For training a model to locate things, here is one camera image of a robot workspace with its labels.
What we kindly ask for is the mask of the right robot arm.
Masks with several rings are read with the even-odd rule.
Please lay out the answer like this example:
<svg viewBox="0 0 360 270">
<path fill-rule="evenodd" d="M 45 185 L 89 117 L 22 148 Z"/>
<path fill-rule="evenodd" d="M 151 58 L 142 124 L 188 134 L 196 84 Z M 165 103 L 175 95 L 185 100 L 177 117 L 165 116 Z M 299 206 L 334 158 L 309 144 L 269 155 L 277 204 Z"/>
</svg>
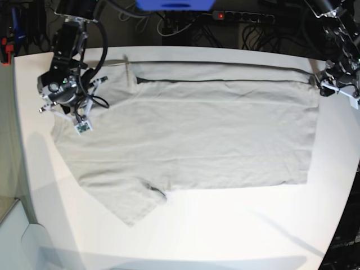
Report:
<svg viewBox="0 0 360 270">
<path fill-rule="evenodd" d="M 64 22 L 55 35 L 49 70 L 37 79 L 38 93 L 46 102 L 40 112 L 51 111 L 59 105 L 64 111 L 63 117 L 71 115 L 76 124 L 82 124 L 87 118 L 87 114 L 79 114 L 82 106 L 85 113 L 89 113 L 93 104 L 108 108 L 104 99 L 89 91 L 104 82 L 104 79 L 91 81 L 102 68 L 108 50 L 107 35 L 99 22 L 103 8 L 101 1 L 58 2 L 55 14 L 63 17 Z M 103 42 L 101 58 L 94 68 L 84 63 L 89 23 L 98 27 Z"/>
</svg>

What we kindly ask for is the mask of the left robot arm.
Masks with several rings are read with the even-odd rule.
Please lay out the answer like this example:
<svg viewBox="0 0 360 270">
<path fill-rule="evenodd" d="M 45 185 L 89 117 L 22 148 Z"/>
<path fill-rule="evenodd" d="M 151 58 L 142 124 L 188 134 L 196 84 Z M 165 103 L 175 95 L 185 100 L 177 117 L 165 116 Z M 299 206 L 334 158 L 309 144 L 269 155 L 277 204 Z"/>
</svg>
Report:
<svg viewBox="0 0 360 270">
<path fill-rule="evenodd" d="M 336 60 L 327 60 L 325 69 L 315 74 L 320 95 L 345 95 L 359 103 L 359 24 L 349 1 L 305 1 L 317 19 L 324 22 L 325 34 L 340 49 Z"/>
</svg>

